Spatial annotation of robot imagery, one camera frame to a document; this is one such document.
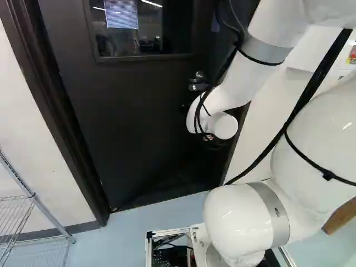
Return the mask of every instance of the silver ring band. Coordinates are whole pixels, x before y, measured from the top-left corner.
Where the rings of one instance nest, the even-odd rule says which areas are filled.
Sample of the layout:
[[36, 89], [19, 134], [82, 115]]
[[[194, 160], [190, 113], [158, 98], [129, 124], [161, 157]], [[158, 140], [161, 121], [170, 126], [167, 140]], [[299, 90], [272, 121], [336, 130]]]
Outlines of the silver ring band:
[[240, 50], [255, 60], [277, 64], [282, 63], [292, 49], [292, 47], [273, 46], [249, 35], [246, 36]]
[[290, 225], [287, 212], [275, 192], [262, 182], [248, 183], [260, 195], [271, 216], [273, 242], [271, 248], [287, 244], [290, 237]]

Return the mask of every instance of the black door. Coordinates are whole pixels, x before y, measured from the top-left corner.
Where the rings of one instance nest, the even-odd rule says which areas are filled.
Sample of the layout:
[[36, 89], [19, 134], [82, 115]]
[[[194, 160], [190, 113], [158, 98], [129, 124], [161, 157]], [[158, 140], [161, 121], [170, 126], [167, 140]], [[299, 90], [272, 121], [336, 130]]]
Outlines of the black door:
[[218, 186], [230, 146], [185, 127], [212, 1], [39, 0], [60, 75], [112, 207]]

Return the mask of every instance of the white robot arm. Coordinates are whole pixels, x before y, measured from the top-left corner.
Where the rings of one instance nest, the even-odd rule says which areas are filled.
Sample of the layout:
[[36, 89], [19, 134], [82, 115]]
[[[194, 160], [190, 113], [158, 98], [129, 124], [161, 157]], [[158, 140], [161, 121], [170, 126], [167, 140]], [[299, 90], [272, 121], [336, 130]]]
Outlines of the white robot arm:
[[[353, 28], [355, 10], [352, 0], [262, 0], [248, 28], [250, 37], [223, 82], [204, 102], [212, 116], [201, 110], [203, 127], [224, 132], [216, 128], [224, 128], [219, 120], [224, 118], [229, 126], [233, 118], [221, 114], [252, 99], [308, 25]], [[323, 177], [283, 137], [273, 152], [271, 179], [222, 186], [209, 193], [204, 204], [206, 231], [230, 266], [257, 266], [266, 249], [312, 236], [333, 211], [356, 196], [355, 86], [356, 73], [352, 73], [308, 103], [288, 128], [296, 149], [344, 181]], [[192, 133], [199, 99], [187, 116]], [[235, 130], [227, 127], [229, 134], [221, 136], [229, 138]]]
[[[199, 118], [203, 129], [221, 139], [234, 136], [238, 130], [237, 120], [224, 111], [251, 101], [310, 24], [353, 28], [356, 26], [355, 8], [352, 0], [261, 0], [248, 27], [248, 36], [223, 82], [204, 102], [206, 109], [201, 109]], [[192, 134], [199, 101], [200, 96], [190, 106], [186, 118], [187, 129]]]

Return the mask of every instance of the ceiling light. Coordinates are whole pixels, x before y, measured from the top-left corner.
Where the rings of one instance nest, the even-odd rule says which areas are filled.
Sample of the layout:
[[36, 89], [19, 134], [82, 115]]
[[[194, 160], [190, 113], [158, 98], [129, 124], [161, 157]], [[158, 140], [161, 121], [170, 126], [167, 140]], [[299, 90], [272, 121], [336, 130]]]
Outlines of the ceiling light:
[[163, 7], [163, 6], [160, 5], [160, 4], [156, 4], [156, 3], [150, 2], [150, 1], [148, 1], [148, 0], [141, 0], [141, 1], [144, 2], [144, 3], [146, 3], [146, 4], [151, 4], [151, 5], [153, 5], [153, 6], [156, 6], [156, 7], [160, 7], [160, 8]]
[[94, 9], [99, 9], [99, 10], [103, 10], [103, 11], [106, 11], [105, 8], [100, 8], [100, 7], [93, 7]]

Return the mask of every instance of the door window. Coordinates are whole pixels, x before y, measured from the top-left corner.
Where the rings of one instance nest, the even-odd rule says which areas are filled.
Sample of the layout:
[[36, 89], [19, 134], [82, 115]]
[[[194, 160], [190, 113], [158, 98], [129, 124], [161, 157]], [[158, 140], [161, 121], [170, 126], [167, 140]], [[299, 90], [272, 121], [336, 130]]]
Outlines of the door window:
[[88, 3], [93, 49], [101, 58], [191, 53], [193, 0]]

